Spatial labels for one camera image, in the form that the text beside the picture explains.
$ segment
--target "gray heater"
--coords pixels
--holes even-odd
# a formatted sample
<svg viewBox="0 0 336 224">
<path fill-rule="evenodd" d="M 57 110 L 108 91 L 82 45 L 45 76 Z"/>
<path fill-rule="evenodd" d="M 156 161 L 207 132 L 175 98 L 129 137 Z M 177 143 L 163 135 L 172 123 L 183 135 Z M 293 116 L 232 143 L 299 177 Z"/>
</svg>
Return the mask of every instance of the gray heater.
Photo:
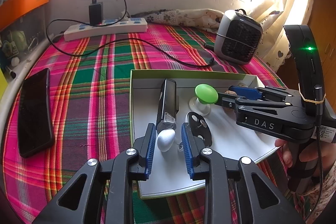
<svg viewBox="0 0 336 224">
<path fill-rule="evenodd" d="M 263 34 L 261 25 L 253 18 L 235 10 L 224 13 L 214 46 L 215 54 L 234 63 L 249 63 Z"/>
</svg>

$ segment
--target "metal screw head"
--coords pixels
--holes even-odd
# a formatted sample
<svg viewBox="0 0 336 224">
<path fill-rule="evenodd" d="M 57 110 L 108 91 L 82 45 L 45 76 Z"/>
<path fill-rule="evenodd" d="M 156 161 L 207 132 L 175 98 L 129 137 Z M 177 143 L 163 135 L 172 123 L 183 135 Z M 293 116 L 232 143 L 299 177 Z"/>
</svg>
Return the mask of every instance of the metal screw head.
<svg viewBox="0 0 336 224">
<path fill-rule="evenodd" d="M 131 156 L 134 155 L 137 151 L 134 148 L 130 148 L 126 150 L 126 154 Z"/>
<path fill-rule="evenodd" d="M 200 123 L 202 126 L 204 127 L 208 127 L 207 123 L 205 122 L 205 120 L 200 120 Z"/>
<path fill-rule="evenodd" d="M 210 155 L 212 153 L 212 150 L 210 148 L 203 148 L 202 153 L 204 155 Z"/>
<path fill-rule="evenodd" d="M 251 163 L 251 159 L 249 157 L 242 157 L 241 158 L 241 162 L 244 164 L 250 164 Z"/>
<path fill-rule="evenodd" d="M 87 161 L 87 165 L 90 165 L 90 166 L 95 166 L 97 163 L 98 163 L 98 160 L 96 159 L 89 159 Z"/>
<path fill-rule="evenodd" d="M 183 144 L 182 144 L 182 142 L 180 142 L 180 144 L 178 145 L 178 151 L 183 151 Z"/>
</svg>

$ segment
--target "black bottle opener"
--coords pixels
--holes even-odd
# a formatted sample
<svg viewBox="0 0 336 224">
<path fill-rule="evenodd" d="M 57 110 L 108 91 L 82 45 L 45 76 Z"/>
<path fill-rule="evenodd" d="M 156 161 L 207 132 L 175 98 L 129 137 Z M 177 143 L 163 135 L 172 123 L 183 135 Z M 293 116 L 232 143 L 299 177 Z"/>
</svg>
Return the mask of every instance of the black bottle opener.
<svg viewBox="0 0 336 224">
<path fill-rule="evenodd" d="M 187 114 L 187 121 L 190 125 L 194 136 L 202 136 L 205 146 L 212 145 L 211 131 L 202 115 L 196 112 L 189 112 Z"/>
</svg>

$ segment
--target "orange shelf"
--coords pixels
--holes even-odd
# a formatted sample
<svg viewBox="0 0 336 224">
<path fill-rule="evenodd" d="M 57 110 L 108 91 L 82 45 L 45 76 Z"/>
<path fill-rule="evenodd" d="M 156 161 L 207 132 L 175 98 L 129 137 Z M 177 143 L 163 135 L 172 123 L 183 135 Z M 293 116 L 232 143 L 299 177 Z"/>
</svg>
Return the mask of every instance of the orange shelf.
<svg viewBox="0 0 336 224">
<path fill-rule="evenodd" d="M 7 0 L 0 6 L 0 31 L 49 0 Z"/>
</svg>

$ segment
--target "rubber band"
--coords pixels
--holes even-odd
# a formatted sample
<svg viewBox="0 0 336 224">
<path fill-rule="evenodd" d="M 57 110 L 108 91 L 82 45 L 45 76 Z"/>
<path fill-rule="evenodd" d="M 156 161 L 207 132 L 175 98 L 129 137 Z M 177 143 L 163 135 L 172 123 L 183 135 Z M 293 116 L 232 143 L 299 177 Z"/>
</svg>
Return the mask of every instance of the rubber band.
<svg viewBox="0 0 336 224">
<path fill-rule="evenodd" d="M 305 102 L 314 103 L 314 104 L 322 104 L 324 102 L 325 98 L 326 98 L 326 94 L 324 94 L 322 101 L 314 101 L 314 100 L 308 100 L 308 99 L 304 98 L 301 91 L 300 91 L 300 84 L 299 84 L 299 93 L 300 93 L 302 99 Z"/>
</svg>

